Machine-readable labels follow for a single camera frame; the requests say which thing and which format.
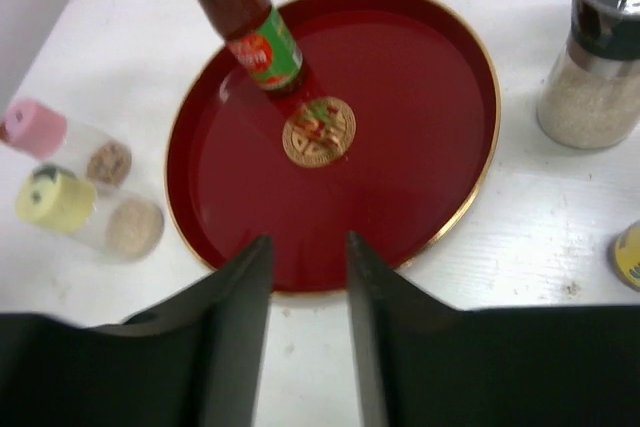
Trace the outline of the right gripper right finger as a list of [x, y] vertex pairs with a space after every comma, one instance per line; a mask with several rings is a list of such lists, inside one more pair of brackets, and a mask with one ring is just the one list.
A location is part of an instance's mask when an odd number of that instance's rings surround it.
[[635, 426], [639, 310], [458, 310], [346, 239], [361, 418], [367, 426]]

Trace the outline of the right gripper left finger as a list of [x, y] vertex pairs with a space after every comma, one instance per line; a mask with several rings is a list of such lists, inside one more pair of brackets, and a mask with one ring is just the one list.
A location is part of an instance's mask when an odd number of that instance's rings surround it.
[[120, 324], [1, 318], [5, 426], [247, 426], [272, 289], [262, 235], [222, 268]]

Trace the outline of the yellow cap shaker jar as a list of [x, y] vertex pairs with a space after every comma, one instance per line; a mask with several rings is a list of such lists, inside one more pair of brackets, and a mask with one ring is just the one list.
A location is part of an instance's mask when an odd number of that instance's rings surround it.
[[18, 217], [117, 261], [148, 255], [164, 231], [162, 209], [144, 196], [42, 164], [23, 181]]

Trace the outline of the small yellow label bottle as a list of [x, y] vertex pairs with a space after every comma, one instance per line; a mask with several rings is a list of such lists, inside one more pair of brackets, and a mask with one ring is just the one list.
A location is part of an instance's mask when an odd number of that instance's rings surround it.
[[609, 261], [619, 280], [634, 291], [640, 287], [640, 226], [639, 222], [620, 232], [609, 247]]

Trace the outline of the pink cap shaker jar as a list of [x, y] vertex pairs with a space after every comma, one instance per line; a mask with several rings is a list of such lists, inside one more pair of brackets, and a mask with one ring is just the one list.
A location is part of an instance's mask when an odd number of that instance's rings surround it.
[[33, 98], [14, 101], [1, 116], [1, 141], [40, 162], [112, 186], [121, 185], [132, 166], [125, 143]]

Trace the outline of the grinder jar black cap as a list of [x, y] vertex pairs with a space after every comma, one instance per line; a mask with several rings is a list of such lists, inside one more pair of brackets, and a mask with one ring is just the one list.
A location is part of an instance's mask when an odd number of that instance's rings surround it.
[[639, 0], [572, 0], [571, 25], [537, 119], [554, 141], [601, 149], [639, 123]]

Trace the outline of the chili sauce bottle green label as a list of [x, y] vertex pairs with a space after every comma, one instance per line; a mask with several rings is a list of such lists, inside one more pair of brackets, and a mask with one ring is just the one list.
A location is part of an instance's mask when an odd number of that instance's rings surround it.
[[198, 0], [228, 50], [257, 86], [273, 95], [298, 88], [306, 64], [272, 0]]

